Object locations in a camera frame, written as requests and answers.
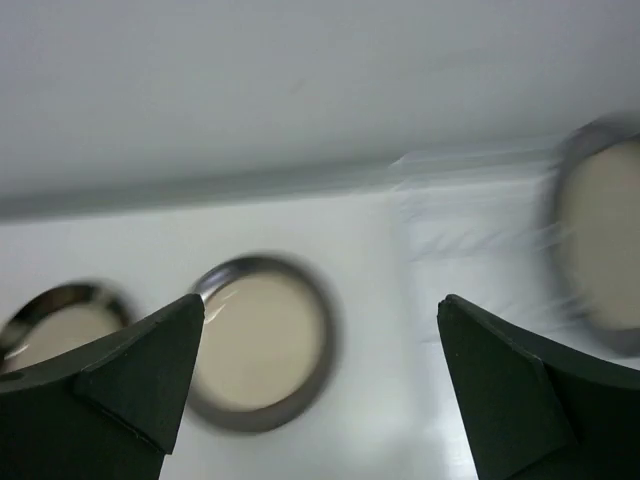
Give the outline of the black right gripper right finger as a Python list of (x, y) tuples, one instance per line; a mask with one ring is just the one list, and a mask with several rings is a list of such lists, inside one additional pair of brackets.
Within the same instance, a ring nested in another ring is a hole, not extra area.
[(481, 479), (636, 479), (639, 373), (449, 295), (441, 344)]

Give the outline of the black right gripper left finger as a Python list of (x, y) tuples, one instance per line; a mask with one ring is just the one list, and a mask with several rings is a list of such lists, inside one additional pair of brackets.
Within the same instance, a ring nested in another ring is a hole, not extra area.
[(204, 305), (188, 294), (1, 377), (4, 479), (156, 479), (175, 447)]

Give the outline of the dark segmented rim plate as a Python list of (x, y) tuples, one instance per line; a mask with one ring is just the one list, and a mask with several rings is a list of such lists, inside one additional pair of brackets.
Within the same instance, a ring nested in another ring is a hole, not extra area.
[(29, 300), (1, 326), (1, 372), (59, 356), (136, 321), (135, 304), (104, 281), (56, 285)]

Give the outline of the grey rimmed beige plate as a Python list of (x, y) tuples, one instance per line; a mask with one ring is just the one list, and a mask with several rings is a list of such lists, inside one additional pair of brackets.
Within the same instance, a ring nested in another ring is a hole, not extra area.
[(334, 373), (341, 322), (321, 275), (297, 258), (229, 259), (191, 288), (204, 304), (189, 409), (220, 430), (258, 434), (309, 410)]
[(567, 313), (625, 357), (639, 353), (639, 118), (615, 115), (559, 146), (545, 199), (549, 270)]

